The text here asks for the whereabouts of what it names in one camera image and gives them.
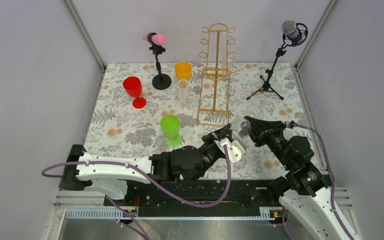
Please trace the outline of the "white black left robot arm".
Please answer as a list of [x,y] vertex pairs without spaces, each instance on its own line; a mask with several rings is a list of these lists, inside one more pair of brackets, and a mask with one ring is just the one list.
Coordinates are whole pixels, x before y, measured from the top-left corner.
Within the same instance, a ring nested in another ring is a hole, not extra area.
[[135,200],[129,181],[142,184],[194,182],[218,160],[236,163],[244,154],[233,140],[231,125],[202,137],[199,148],[187,145],[172,151],[143,157],[107,157],[91,154],[83,145],[74,144],[68,154],[59,183],[61,190],[101,192],[128,206]]

